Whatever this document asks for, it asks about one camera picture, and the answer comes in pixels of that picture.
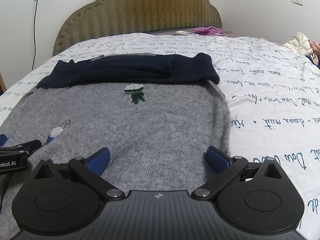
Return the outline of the white light switch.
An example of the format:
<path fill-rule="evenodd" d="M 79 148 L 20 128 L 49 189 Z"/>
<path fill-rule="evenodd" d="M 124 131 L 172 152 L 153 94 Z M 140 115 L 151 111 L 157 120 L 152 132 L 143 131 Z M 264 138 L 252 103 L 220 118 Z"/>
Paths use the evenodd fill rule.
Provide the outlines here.
<path fill-rule="evenodd" d="M 291 0 L 292 3 L 295 3 L 297 5 L 300 5 L 300 6 L 303 6 L 304 5 L 304 2 L 303 0 Z"/>

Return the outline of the pile of clothes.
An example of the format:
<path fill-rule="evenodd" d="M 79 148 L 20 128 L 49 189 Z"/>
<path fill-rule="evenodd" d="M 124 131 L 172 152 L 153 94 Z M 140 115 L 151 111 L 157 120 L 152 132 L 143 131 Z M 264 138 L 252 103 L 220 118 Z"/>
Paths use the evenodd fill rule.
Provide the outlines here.
<path fill-rule="evenodd" d="M 297 32 L 289 41 L 283 44 L 283 47 L 299 55 L 306 56 L 319 68 L 319 41 L 311 41 L 303 33 Z"/>

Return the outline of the white power strip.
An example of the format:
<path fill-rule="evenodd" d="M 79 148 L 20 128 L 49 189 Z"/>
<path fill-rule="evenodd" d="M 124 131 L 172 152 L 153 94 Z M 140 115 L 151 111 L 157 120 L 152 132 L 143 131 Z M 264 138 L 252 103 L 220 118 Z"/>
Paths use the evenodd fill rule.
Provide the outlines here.
<path fill-rule="evenodd" d="M 184 31 L 184 30 L 178 30 L 178 31 L 176 31 L 175 34 L 178 36 L 197 36 L 197 34 L 195 34 L 195 33 L 191 33 L 189 31 Z"/>

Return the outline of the olive upholstered headboard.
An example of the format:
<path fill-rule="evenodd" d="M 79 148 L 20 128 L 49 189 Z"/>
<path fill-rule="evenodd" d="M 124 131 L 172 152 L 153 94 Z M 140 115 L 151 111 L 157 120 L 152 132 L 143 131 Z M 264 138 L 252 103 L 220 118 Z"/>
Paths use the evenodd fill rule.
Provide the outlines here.
<path fill-rule="evenodd" d="M 53 55 L 93 38 L 206 26 L 222 28 L 209 0 L 95 0 L 67 18 Z"/>

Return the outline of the white script-print bed sheet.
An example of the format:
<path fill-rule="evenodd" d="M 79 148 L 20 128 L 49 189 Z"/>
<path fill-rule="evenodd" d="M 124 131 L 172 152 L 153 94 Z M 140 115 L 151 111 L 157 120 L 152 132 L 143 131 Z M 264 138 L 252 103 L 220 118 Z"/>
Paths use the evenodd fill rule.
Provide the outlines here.
<path fill-rule="evenodd" d="M 231 112 L 231 153 L 277 159 L 304 200 L 300 233 L 319 239 L 319 69 L 265 39 L 133 33 L 80 42 L 11 86 L 1 96 L 1 120 L 59 60 L 124 53 L 210 55 Z"/>

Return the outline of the wooden bedside furniture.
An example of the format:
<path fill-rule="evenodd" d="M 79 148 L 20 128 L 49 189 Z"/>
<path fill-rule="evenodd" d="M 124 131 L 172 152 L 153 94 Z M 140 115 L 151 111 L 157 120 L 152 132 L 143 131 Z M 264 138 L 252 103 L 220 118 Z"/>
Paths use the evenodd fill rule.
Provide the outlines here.
<path fill-rule="evenodd" d="M 4 92 L 7 90 L 5 83 L 3 81 L 3 77 L 0 73 L 0 95 L 4 94 Z"/>

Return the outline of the purple cloth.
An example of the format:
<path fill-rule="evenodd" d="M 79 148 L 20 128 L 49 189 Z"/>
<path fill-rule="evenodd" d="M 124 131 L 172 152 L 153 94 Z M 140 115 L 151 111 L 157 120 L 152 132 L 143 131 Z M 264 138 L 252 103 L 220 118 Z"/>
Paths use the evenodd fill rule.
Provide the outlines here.
<path fill-rule="evenodd" d="M 214 26 L 208 27 L 197 27 L 194 29 L 190 29 L 191 33 L 202 35 L 202 36 L 220 36 L 223 35 L 223 32 Z"/>

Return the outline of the grey sweater navy sleeves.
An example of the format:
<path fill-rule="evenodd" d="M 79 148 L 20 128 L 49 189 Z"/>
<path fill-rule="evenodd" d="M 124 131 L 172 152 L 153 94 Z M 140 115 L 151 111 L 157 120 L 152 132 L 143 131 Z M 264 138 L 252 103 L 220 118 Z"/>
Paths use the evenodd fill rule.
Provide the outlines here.
<path fill-rule="evenodd" d="M 8 145 L 40 140 L 29 158 L 66 163 L 106 147 L 103 178 L 124 192 L 193 191 L 215 176 L 204 154 L 229 150 L 230 113 L 212 58 L 117 55 L 59 61 L 1 126 Z"/>

